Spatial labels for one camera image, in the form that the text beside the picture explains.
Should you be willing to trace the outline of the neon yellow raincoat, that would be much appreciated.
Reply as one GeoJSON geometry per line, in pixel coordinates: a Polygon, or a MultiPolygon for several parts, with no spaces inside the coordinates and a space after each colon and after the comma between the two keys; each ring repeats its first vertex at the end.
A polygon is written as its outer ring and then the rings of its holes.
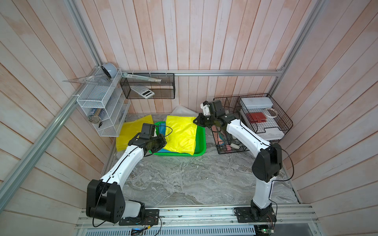
{"type": "Polygon", "coordinates": [[[167,116],[165,150],[189,155],[195,153],[197,125],[193,123],[194,119],[195,117],[167,116]]]}

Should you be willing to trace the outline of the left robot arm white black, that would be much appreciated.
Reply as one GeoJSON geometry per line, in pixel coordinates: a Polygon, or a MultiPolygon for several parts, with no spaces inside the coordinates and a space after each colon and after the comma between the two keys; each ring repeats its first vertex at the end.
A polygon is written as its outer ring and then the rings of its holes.
{"type": "Polygon", "coordinates": [[[165,136],[154,124],[143,124],[142,129],[128,143],[117,163],[99,180],[91,180],[87,187],[86,215],[92,220],[118,223],[131,219],[134,223],[145,221],[145,204],[125,200],[123,187],[133,169],[146,157],[163,149],[165,136]]]}

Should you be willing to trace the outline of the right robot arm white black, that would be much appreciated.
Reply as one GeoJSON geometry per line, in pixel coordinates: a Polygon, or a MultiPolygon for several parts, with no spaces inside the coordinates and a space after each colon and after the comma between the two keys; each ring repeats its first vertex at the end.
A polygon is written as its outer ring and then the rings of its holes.
{"type": "Polygon", "coordinates": [[[282,168],[282,149],[279,144],[264,140],[233,114],[227,114],[220,100],[205,101],[202,112],[194,120],[200,127],[219,127],[239,140],[255,157],[252,171],[256,189],[251,203],[251,213],[262,217],[272,209],[271,193],[282,168]]]}

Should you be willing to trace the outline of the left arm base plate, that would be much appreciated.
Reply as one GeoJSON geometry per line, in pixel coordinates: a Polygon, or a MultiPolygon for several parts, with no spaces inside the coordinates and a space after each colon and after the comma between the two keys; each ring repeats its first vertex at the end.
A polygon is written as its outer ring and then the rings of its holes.
{"type": "Polygon", "coordinates": [[[159,224],[159,209],[144,209],[137,217],[125,217],[120,226],[154,226],[159,224]]]}

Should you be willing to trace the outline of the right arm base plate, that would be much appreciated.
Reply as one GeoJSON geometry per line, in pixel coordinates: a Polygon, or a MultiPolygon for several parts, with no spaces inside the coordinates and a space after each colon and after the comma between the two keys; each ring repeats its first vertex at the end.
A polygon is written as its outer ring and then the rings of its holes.
{"type": "Polygon", "coordinates": [[[264,209],[259,209],[256,206],[250,207],[235,207],[234,214],[239,223],[254,223],[254,222],[276,222],[276,215],[272,206],[264,209]]]}

